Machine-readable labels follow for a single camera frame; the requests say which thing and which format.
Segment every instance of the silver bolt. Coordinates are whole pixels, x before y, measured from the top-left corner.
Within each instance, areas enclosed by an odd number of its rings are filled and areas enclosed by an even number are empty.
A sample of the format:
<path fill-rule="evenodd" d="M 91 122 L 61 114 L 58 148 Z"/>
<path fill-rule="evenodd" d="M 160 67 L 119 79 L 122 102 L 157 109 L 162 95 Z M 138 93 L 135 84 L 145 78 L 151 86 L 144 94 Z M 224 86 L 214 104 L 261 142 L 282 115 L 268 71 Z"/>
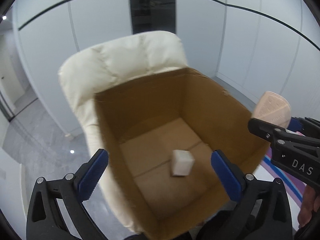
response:
<path fill-rule="evenodd" d="M 40 183 L 42 183 L 42 182 L 43 182 L 43 178 L 42 178 L 42 177 L 40 177 L 40 178 L 37 179 L 37 183 L 38 183 L 38 184 L 40 184 Z"/>
<path fill-rule="evenodd" d="M 280 178 L 275 178 L 276 183 L 281 184 L 282 180 Z"/>
<path fill-rule="evenodd" d="M 68 173 L 67 175 L 66 175 L 66 179 L 67 180 L 71 180 L 73 178 L 73 174 L 72 173 Z"/>
<path fill-rule="evenodd" d="M 253 179 L 254 179 L 254 176 L 253 176 L 252 174 L 248 173 L 248 174 L 245 176 L 245 178 L 246 178 L 247 180 L 253 180 Z"/>

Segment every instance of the purple stripe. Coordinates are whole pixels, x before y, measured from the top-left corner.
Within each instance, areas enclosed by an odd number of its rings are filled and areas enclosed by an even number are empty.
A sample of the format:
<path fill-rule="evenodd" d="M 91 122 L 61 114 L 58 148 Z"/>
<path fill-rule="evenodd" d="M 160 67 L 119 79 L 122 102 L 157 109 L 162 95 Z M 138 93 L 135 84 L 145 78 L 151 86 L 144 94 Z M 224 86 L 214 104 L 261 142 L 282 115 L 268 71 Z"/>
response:
<path fill-rule="evenodd" d="M 279 176 L 270 168 L 270 166 L 268 164 L 266 164 L 265 162 L 261 162 L 261 166 L 263 168 L 266 169 L 267 172 L 270 173 L 270 175 L 274 178 L 278 178 Z M 299 200 L 299 198 L 295 195 L 295 193 L 284 183 L 284 187 L 285 190 L 287 191 L 287 193 L 289 194 L 289 196 L 293 199 L 293 201 L 299 206 L 301 207 L 301 201 Z"/>
<path fill-rule="evenodd" d="M 271 148 L 269 148 L 267 150 L 266 155 L 271 159 L 272 156 L 272 150 Z M 297 178 L 295 178 L 294 176 L 288 174 L 287 172 L 284 171 L 284 173 L 286 174 L 286 176 L 288 177 L 289 180 L 291 180 L 292 184 L 295 185 L 295 187 L 299 190 L 299 192 L 301 193 L 301 195 L 303 195 L 304 192 L 304 188 L 306 187 L 304 185 L 304 183 L 301 180 L 298 180 Z"/>

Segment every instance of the small white cube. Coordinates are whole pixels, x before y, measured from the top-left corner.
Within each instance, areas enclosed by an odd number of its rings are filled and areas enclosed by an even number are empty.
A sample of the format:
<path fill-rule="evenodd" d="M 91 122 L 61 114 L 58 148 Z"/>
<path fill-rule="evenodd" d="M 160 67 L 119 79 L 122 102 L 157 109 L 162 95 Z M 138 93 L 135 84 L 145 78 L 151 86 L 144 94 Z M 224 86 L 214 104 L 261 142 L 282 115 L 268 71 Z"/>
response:
<path fill-rule="evenodd" d="M 195 159 L 189 151 L 173 150 L 172 152 L 172 175 L 187 176 L 190 174 Z"/>

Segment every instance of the white lettering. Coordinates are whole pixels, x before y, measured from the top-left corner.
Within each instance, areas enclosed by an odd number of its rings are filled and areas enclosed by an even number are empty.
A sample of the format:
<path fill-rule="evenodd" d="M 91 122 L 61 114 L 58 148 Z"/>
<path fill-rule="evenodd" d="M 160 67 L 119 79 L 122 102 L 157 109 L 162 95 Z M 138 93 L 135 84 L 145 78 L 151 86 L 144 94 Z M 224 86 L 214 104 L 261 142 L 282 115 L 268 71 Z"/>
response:
<path fill-rule="evenodd" d="M 297 165 L 298 165 L 298 161 L 295 159 L 294 161 L 293 161 L 293 163 L 292 163 L 292 167 L 297 167 Z"/>
<path fill-rule="evenodd" d="M 312 173 L 312 171 L 311 171 L 311 170 L 313 170 L 313 168 L 312 168 L 312 167 L 310 167 L 310 168 L 309 168 L 309 171 L 307 172 L 307 174 L 308 174 L 308 175 L 311 175 L 311 173 Z"/>
<path fill-rule="evenodd" d="M 301 167 L 299 168 L 299 170 L 302 170 L 302 172 L 304 172 L 304 163 L 303 163 L 303 165 L 301 165 Z"/>

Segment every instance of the human hand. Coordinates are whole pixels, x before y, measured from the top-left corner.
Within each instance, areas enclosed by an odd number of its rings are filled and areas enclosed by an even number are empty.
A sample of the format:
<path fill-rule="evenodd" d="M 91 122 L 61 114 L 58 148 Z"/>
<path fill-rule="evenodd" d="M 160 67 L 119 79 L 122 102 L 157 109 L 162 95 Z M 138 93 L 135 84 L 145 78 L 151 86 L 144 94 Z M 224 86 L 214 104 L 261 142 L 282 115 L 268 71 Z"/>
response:
<path fill-rule="evenodd" d="M 298 215 L 299 227 L 304 227 L 310 222 L 312 217 L 312 211 L 317 212 L 320 207 L 320 195 L 317 196 L 316 191 L 306 185 L 306 188 L 302 197 L 301 209 Z"/>

